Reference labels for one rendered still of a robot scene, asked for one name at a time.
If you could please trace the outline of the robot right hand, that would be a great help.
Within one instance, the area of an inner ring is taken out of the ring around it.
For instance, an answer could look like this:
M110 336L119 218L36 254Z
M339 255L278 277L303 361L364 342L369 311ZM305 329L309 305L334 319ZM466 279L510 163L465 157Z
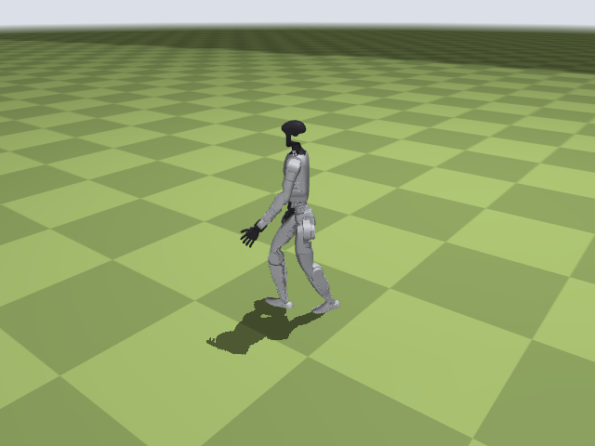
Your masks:
M291 202L288 202L288 206L287 206L287 211L285 212L283 218L282 218L282 224L284 223L284 221L286 221L289 217L291 217L293 214L295 214L295 208L291 208Z

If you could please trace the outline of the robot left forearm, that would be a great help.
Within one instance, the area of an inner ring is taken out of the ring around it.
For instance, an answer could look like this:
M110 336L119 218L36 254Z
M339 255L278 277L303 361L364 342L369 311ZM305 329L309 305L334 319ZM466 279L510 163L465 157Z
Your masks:
M267 214L262 216L262 219L257 223L257 226L262 230L266 225L272 222L278 213L282 212L285 197L279 193L275 196L271 207L267 210Z

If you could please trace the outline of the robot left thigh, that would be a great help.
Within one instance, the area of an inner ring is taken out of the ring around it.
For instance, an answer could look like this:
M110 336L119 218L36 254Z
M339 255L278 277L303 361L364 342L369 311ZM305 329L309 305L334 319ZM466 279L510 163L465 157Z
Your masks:
M302 224L297 226L295 251L299 265L310 278L314 269L323 269L319 264L313 263L313 250L310 239L314 238L315 226L311 224L309 219L303 219Z

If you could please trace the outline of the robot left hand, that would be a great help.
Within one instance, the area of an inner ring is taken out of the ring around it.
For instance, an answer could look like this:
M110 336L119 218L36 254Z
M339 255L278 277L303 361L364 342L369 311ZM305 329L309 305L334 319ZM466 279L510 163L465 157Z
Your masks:
M261 220L261 219L260 219L260 220ZM260 221L260 220L259 220L259 221ZM259 221L258 221L258 222L259 222ZM257 223L258 223L258 222L257 222ZM247 231L247 233L246 233L246 234L245 234L245 235L244 235L244 236L243 236L243 237L240 239L240 240L242 240L242 239L243 239L243 238L246 236L246 238L244 239L243 243L245 243L245 242L247 241L247 239L249 239L245 245L248 245L248 244L251 242L251 240L253 240L253 241L252 241L252 242L249 244L249 247L251 247L251 246L252 246L252 244L254 243L254 241L255 241L255 240L258 238L258 235L259 235L259 233L260 233L260 232L262 232L264 229L266 229L266 228L267 228L267 225L266 225L266 226L265 226L265 227L264 227L264 228L261 230L261 229L260 229L260 228L257 226L257 223L254 225L254 227L250 227L250 229L241 230L241 233L243 233L243 232Z

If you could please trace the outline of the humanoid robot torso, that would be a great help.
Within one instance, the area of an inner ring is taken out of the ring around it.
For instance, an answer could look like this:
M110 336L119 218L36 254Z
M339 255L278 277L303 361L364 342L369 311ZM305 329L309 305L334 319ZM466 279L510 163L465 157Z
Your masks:
M306 151L305 149L303 149ZM292 151L292 150L291 150ZM284 160L284 175L285 175L285 167L286 164L291 159L300 160L301 168L300 172L297 176L294 188L291 193L291 197L289 202L294 202L293 206L295 207L295 220L297 225L302 224L303 219L309 219L311 224L315 226L315 217L314 214L309 207L307 201L309 198L309 190L310 190L310 161L309 155L306 151L306 154L300 155L297 154L296 151L292 151L293 154L287 154Z

